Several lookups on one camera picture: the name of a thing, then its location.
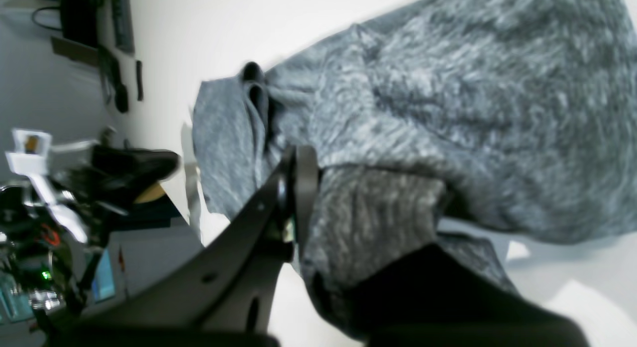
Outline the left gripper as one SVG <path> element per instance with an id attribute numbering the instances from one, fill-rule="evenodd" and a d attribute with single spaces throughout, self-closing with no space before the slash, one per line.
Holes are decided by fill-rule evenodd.
<path id="1" fill-rule="evenodd" d="M 111 237 L 166 228 L 178 211 L 160 192 L 178 170 L 171 150 L 92 144 L 87 159 L 1 185 L 1 272 L 30 308 L 82 308 Z"/>

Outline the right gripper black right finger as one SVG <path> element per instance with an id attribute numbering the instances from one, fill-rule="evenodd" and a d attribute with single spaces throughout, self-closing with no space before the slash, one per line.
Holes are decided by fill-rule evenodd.
<path id="1" fill-rule="evenodd" d="M 503 292 L 437 245 L 349 290 L 348 331 L 369 347 L 586 347 L 570 319 Z"/>

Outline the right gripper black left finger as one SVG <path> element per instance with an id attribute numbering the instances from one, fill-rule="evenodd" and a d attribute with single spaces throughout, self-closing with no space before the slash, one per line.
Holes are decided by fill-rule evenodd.
<path id="1" fill-rule="evenodd" d="M 319 187 L 311 146 L 288 147 L 266 183 L 207 248 L 50 347 L 277 347 L 268 336 L 282 266 L 302 256 Z"/>

